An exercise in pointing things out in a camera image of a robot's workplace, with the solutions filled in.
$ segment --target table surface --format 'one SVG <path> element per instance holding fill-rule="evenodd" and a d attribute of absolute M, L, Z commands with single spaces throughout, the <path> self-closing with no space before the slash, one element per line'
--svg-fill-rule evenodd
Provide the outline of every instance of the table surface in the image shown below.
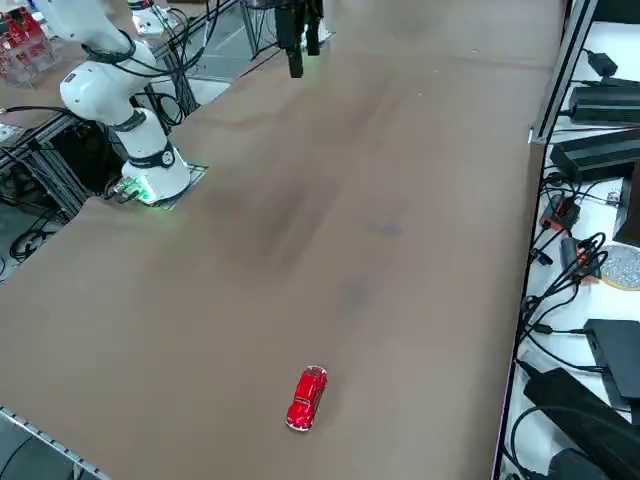
<path fill-rule="evenodd" d="M 0 291 L 0 401 L 111 478 L 490 475 L 561 2 L 328 7 L 176 129 L 174 211 L 91 200 Z"/>
<path fill-rule="evenodd" d="M 594 22 L 584 46 L 594 52 L 606 52 L 607 55 L 618 64 L 619 69 L 615 75 L 617 78 L 640 80 L 640 65 L 638 65 L 636 61 L 636 52 L 640 48 L 640 25 Z M 589 66 L 587 55 L 584 53 L 578 60 L 573 79 L 600 79 L 591 66 Z M 569 97 L 573 87 L 572 85 L 566 94 L 563 109 L 569 106 Z M 580 129 L 585 128 L 587 129 L 586 131 L 580 131 Z M 554 129 L 552 142 L 607 133 L 607 130 L 591 130 L 593 128 L 596 128 L 596 126 L 576 125 L 572 124 L 569 118 L 560 117 Z M 552 165 L 550 160 L 547 160 L 547 164 Z M 586 191 L 590 186 L 590 183 L 583 185 L 581 191 Z M 620 192 L 621 186 L 622 179 L 614 179 L 594 186 L 593 189 L 589 190 L 589 194 L 599 198 L 607 198 L 609 192 Z M 547 197 L 542 195 L 540 197 L 538 211 L 542 212 L 547 203 Z M 581 202 L 580 219 L 572 229 L 573 235 L 576 238 L 587 238 L 596 232 L 603 232 L 608 240 L 606 245 L 616 244 L 616 242 L 611 241 L 616 221 L 616 212 L 615 207 L 607 206 L 604 202 L 591 198 L 583 199 Z M 539 243 L 544 243 L 552 234 L 553 232 L 544 234 Z M 539 295 L 546 289 L 549 282 L 561 272 L 559 242 L 560 240 L 558 239 L 545 250 L 545 253 L 548 253 L 554 259 L 552 266 L 543 267 L 537 262 L 532 265 L 528 279 L 528 295 Z M 542 305 L 540 312 L 543 312 L 556 303 L 568 299 L 571 297 L 571 293 L 572 292 L 568 291 L 566 295 L 560 294 L 548 300 Z M 549 314 L 545 317 L 544 323 L 556 329 L 567 330 L 582 328 L 585 321 L 589 318 L 640 321 L 639 301 L 639 292 L 617 290 L 604 282 L 591 286 L 582 286 L 578 296 L 571 304 Z M 595 365 L 591 349 L 584 336 L 538 335 L 536 340 L 560 358 L 576 365 Z M 539 351 L 528 340 L 523 342 L 519 350 L 519 356 L 526 359 L 541 371 L 561 366 L 545 356 L 544 353 Z M 610 404 L 601 375 L 585 374 L 572 369 L 567 370 L 603 401 Z M 514 377 L 513 397 L 508 410 L 509 422 L 507 432 L 511 431 L 511 425 L 518 415 L 525 409 L 533 406 L 522 393 L 527 380 L 526 374 L 520 369 L 517 369 Z M 630 419 L 628 414 L 621 413 L 621 415 Z M 528 420 L 523 422 L 522 426 L 518 429 L 516 449 L 519 458 L 524 467 L 540 473 L 546 474 L 551 458 L 570 445 L 571 442 L 568 442 L 567 438 L 561 434 L 558 428 L 541 413 L 532 415 Z M 514 471 L 514 468 L 509 463 L 507 463 L 507 468 L 508 471 Z"/>

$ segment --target metal frame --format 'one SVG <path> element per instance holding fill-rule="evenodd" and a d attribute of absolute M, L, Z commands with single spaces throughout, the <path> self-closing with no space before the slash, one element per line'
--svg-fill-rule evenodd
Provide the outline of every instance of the metal frame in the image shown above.
<path fill-rule="evenodd" d="M 575 1 L 560 45 L 558 61 L 553 68 L 536 122 L 531 128 L 532 143 L 546 144 L 551 138 L 597 6 L 598 0 Z"/>

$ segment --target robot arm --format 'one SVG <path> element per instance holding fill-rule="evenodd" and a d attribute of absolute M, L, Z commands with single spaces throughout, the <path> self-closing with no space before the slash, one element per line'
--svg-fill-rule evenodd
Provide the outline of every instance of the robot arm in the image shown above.
<path fill-rule="evenodd" d="M 63 102 L 76 115 L 104 123 L 127 151 L 122 169 L 125 179 L 139 186 L 139 200 L 153 204 L 187 188 L 190 173 L 168 141 L 158 118 L 145 108 L 133 108 L 130 98 L 149 83 L 147 66 L 156 61 L 149 48 L 120 32 L 106 17 L 97 0 L 35 0 L 38 10 L 61 38 L 81 42 L 91 51 L 125 58 L 118 65 L 89 59 L 60 84 Z M 135 51 L 130 58 L 132 46 Z"/>

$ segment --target red toy car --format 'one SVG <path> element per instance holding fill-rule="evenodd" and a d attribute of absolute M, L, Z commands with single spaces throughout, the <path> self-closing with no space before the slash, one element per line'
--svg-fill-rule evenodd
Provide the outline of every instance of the red toy car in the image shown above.
<path fill-rule="evenodd" d="M 327 386 L 327 371 L 316 365 L 305 368 L 298 382 L 293 403 L 287 411 L 287 426 L 296 432 L 308 432 Z"/>

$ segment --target white shelf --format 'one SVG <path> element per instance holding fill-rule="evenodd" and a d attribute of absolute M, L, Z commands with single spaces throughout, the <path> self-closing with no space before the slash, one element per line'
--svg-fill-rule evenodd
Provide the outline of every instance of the white shelf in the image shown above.
<path fill-rule="evenodd" d="M 615 75 L 616 78 L 640 81 L 640 62 L 638 62 L 638 55 L 640 54 L 640 25 L 594 22 L 585 42 L 585 48 L 596 53 L 604 52 L 609 55 L 618 65 L 618 71 Z M 585 53 L 580 55 L 573 79 L 600 80 L 600 77 L 589 65 Z M 562 109 L 568 108 L 571 90 L 575 86 L 575 83 L 570 86 L 565 96 Z M 582 128 L 595 127 L 572 124 L 569 118 L 560 117 L 555 125 L 554 132 L 564 129 Z M 601 135 L 608 131 L 611 130 L 558 132 L 554 133 L 552 143 L 585 136 Z M 551 165 L 548 158 L 546 165 Z M 615 179 L 596 185 L 589 193 L 596 197 L 606 198 L 609 192 L 620 191 L 621 186 L 622 179 Z M 587 188 L 589 188 L 589 184 L 583 185 L 581 191 L 585 191 Z M 548 199 L 546 195 L 543 194 L 539 201 L 538 218 L 547 203 Z M 586 238 L 594 233 L 603 232 L 607 236 L 606 245 L 615 243 L 611 241 L 611 238 L 613 236 L 617 209 L 607 206 L 604 202 L 590 198 L 584 199 L 581 207 L 580 219 L 572 229 L 574 237 Z M 542 245 L 553 233 L 553 231 L 549 231 L 543 234 L 538 245 Z M 534 262 L 529 272 L 527 295 L 540 295 L 543 293 L 549 283 L 561 272 L 559 247 L 560 238 L 545 249 L 545 253 L 553 258 L 553 265 L 545 267 Z M 558 295 L 543 303 L 537 310 L 537 315 L 540 315 L 548 307 L 568 299 L 571 294 L 571 291 L 567 291 L 566 294 Z M 589 318 L 640 321 L 640 308 L 638 308 L 638 305 L 640 305 L 640 292 L 617 290 L 604 282 L 600 282 L 593 285 L 581 286 L 577 297 L 572 303 L 552 312 L 545 317 L 543 323 L 557 329 L 567 330 L 582 328 Z M 584 336 L 561 334 L 536 335 L 536 340 L 543 347 L 569 362 L 577 365 L 595 365 L 595 359 L 591 354 L 591 349 Z M 528 339 L 520 346 L 518 358 L 527 361 L 541 371 L 563 367 L 538 350 Z M 566 368 L 566 370 L 605 403 L 610 403 L 604 389 L 602 377 L 599 374 L 580 372 L 570 368 Z M 524 410 L 533 406 L 529 399 L 523 394 L 523 389 L 527 381 L 528 377 L 522 369 L 516 368 L 505 429 L 505 444 L 509 451 L 512 451 L 509 438 L 513 422 Z M 620 413 L 620 415 L 630 420 L 629 415 L 624 413 Z M 520 462 L 525 468 L 547 474 L 551 458 L 566 448 L 576 448 L 576 446 L 541 412 L 529 416 L 518 428 L 516 451 Z M 506 459 L 503 461 L 503 466 L 502 478 L 504 478 L 507 473 L 518 473 L 515 467 Z"/>

